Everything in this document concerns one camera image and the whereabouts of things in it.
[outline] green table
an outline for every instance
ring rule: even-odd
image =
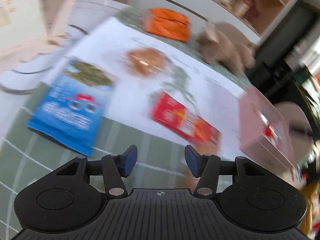
[[[129,8],[115,16],[123,24],[144,33],[141,28],[141,11]],[[198,52],[195,36],[192,36],[189,43],[182,43],[152,34],[148,35],[203,62]],[[218,63],[207,66],[226,76],[241,88],[245,89],[251,85],[243,73],[234,76]],[[63,145],[26,127],[27,121],[47,89],[48,86],[41,82],[30,100],[20,109],[0,151],[0,221],[9,225],[7,227],[9,239],[21,230],[12,208],[17,193],[50,171],[79,156],[77,152],[66,149]],[[137,164],[131,176],[124,179],[128,191],[133,187],[179,187],[187,169],[183,163],[184,146],[105,117],[101,120],[100,130],[94,145],[94,154],[90,159],[100,160],[108,153],[122,154],[131,144],[137,145],[139,153]],[[220,176],[218,191],[222,191],[230,185],[231,181],[231,176]],[[91,178],[91,184],[103,190],[102,176]],[[0,239],[5,239],[5,231],[6,226],[0,223]]]

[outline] stuffed teddy bear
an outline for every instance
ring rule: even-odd
[[[205,62],[220,62],[234,75],[238,75],[245,68],[252,68],[255,64],[252,49],[245,44],[232,42],[227,35],[217,30],[213,23],[207,23],[207,27],[199,34],[198,41]]]

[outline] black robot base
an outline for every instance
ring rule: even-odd
[[[14,210],[23,230],[14,240],[303,240],[296,227],[306,212],[294,187],[244,157],[234,162],[185,148],[193,176],[190,189],[133,189],[138,150],[101,161],[78,157],[22,190]],[[102,175],[106,193],[90,186]],[[233,184],[216,193],[219,175]]]

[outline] red cracker box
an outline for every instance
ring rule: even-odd
[[[157,122],[194,143],[199,153],[218,152],[221,133],[167,93],[159,95],[151,115]]]

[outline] metal screw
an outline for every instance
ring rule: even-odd
[[[120,187],[114,187],[109,190],[109,194],[113,196],[120,196],[124,193],[124,190]]]
[[[200,195],[204,195],[204,196],[207,196],[207,195],[210,195],[212,194],[212,189],[208,188],[208,187],[201,187],[201,188],[198,188],[197,192],[200,194]]]

